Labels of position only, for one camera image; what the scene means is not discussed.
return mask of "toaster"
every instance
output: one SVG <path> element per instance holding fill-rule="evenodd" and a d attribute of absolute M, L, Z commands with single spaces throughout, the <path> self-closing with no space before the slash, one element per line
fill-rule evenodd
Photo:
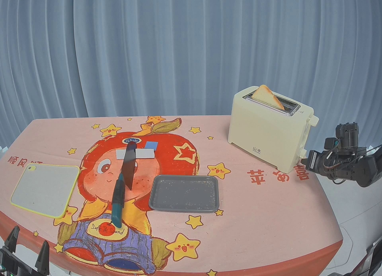
<path fill-rule="evenodd" d="M 258 86 L 238 92 L 233 98 L 228 142 L 289 173 L 299 159 L 311 126 L 318 117 L 313 108 L 273 92 L 285 110 L 252 99 Z"/>

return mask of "gray curtain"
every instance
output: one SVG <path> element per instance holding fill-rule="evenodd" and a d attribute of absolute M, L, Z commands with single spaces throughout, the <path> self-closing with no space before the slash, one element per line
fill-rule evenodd
<path fill-rule="evenodd" d="M 382 0 L 0 0 L 0 145 L 35 118 L 230 114 L 266 84 L 314 108 L 306 149 L 382 143 Z"/>

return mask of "yellow cutting board rim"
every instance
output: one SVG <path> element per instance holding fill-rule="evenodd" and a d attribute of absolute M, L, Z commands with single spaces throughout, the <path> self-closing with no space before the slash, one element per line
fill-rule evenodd
<path fill-rule="evenodd" d="M 21 181 L 21 179 L 22 179 L 22 177 L 23 177 L 23 175 L 24 175 L 26 169 L 28 169 L 28 166 L 29 166 L 29 165 L 45 165 L 45 166 L 57 166 L 57 167 L 76 167 L 76 168 L 78 169 L 78 173 L 77 173 L 76 178 L 75 178 L 75 180 L 74 180 L 73 186 L 72 186 L 72 188 L 71 188 L 71 190 L 70 190 L 70 193 L 69 193 L 69 196 L 68 196 L 68 200 L 67 200 L 66 203 L 65 203 L 65 209 L 64 209 L 64 212 L 63 212 L 60 216 L 50 216 L 50 215 L 47 215 L 47 214 L 45 214 L 45 213 L 36 212 L 36 211 L 34 211 L 34 210 L 32 210 L 32 209 L 22 207 L 22 206 L 20 206 L 20 205 L 18 205 L 18 204 L 16 204 L 16 203 L 13 203 L 13 202 L 12 202 L 13 194 L 15 193 L 15 191 L 16 191 L 16 189 L 17 189 L 17 186 L 19 186 L 19 183 L 20 183 L 20 181 Z M 29 164 L 25 167 L 24 171 L 22 172 L 22 175 L 21 175 L 21 177 L 19 178 L 19 180 L 18 180 L 18 182 L 17 182 L 17 185 L 16 185 L 15 189 L 13 190 L 13 192 L 12 192 L 12 194 L 11 194 L 11 198 L 10 198 L 9 202 L 10 202 L 13 206 L 16 206 L 16 207 L 18 207 L 18 208 L 27 210 L 27 211 L 29 211 L 29 212 L 33 212 L 33 213 L 36 213 L 36 214 L 41 215 L 41 216 L 47 216 L 48 218 L 52 218 L 52 219 L 60 219 L 60 218 L 62 218 L 62 217 L 65 215 L 65 213 L 66 213 L 66 209 L 68 208 L 70 198 L 71 198 L 71 196 L 72 196 L 72 194 L 73 194 L 74 188 L 76 187 L 76 183 L 77 183 L 77 180 L 78 180 L 79 173 L 80 173 L 80 168 L 79 168 L 79 166 L 75 166 L 75 165 L 51 165 L 51 164 L 29 163 Z"/>

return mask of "toast slice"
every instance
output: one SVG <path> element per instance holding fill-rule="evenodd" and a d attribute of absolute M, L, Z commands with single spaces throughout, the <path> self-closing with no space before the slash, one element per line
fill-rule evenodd
<path fill-rule="evenodd" d="M 272 93 L 272 91 L 266 86 L 261 85 L 255 92 L 252 94 L 252 99 L 262 102 L 268 106 L 278 108 L 280 110 L 285 110 L 284 106 L 277 99 L 277 97 Z"/>

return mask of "white cutting board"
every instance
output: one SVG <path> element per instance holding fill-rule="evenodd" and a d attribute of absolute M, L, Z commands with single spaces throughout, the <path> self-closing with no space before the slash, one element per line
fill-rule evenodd
<path fill-rule="evenodd" d="M 59 219 L 66 212 L 78 175 L 78 166 L 28 164 L 12 193 L 11 204 Z"/>

